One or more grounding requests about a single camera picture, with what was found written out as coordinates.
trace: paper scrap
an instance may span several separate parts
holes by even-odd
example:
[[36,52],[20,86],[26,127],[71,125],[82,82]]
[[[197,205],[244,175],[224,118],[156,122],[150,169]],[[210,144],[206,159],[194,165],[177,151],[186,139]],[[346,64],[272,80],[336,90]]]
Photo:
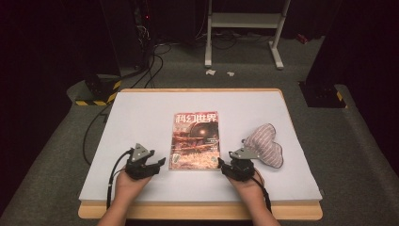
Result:
[[210,75],[215,75],[216,71],[214,70],[208,70],[206,71],[206,74],[210,74]]

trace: yellow and black tape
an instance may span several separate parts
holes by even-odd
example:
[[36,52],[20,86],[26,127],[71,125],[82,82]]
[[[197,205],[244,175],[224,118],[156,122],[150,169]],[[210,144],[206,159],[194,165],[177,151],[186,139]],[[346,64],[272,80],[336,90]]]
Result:
[[114,102],[115,98],[117,97],[117,93],[120,88],[120,83],[121,81],[116,82],[110,94],[107,97],[103,98],[102,100],[100,98],[91,96],[89,98],[77,98],[75,100],[75,103],[77,105],[110,105]]

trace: plush toy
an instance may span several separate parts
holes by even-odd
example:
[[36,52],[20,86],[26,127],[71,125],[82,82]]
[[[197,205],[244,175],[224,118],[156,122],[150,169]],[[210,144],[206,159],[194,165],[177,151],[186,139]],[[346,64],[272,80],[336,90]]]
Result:
[[256,153],[260,160],[273,168],[280,168],[283,163],[282,148],[274,141],[276,129],[270,123],[257,128],[244,140],[244,148]]

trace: black curtain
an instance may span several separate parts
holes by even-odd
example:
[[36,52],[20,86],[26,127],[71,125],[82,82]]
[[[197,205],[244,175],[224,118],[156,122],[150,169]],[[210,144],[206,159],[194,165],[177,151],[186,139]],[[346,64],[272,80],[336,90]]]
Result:
[[65,46],[59,1],[0,3],[0,215],[71,108],[83,79]]
[[348,86],[382,153],[399,174],[399,30],[395,0],[342,1],[306,84]]

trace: gray floor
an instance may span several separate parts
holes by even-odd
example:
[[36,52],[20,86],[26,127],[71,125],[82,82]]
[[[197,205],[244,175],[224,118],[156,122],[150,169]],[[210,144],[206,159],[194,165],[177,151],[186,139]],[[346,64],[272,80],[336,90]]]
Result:
[[[399,180],[379,151],[345,86],[337,89],[345,109],[308,108],[298,81],[304,81],[323,40],[303,45],[281,40],[284,70],[278,71],[266,42],[214,48],[213,70],[205,74],[204,47],[172,45],[156,49],[164,60],[154,78],[156,88],[278,88],[288,105],[299,142],[313,176],[323,190],[324,216],[317,221],[282,220],[282,225],[399,225]],[[215,41],[219,47],[228,42]],[[160,67],[156,59],[152,74]],[[123,80],[129,88],[139,76]],[[143,88],[145,77],[137,88]],[[68,90],[72,101],[83,83]],[[85,132],[102,106],[72,105],[69,114],[36,159],[13,197],[0,225],[95,225],[77,215],[79,192],[89,166],[82,155]],[[88,132],[86,151],[92,159],[104,129],[103,117]],[[135,221],[135,225],[214,225],[211,221]],[[238,222],[248,225],[249,222]]]

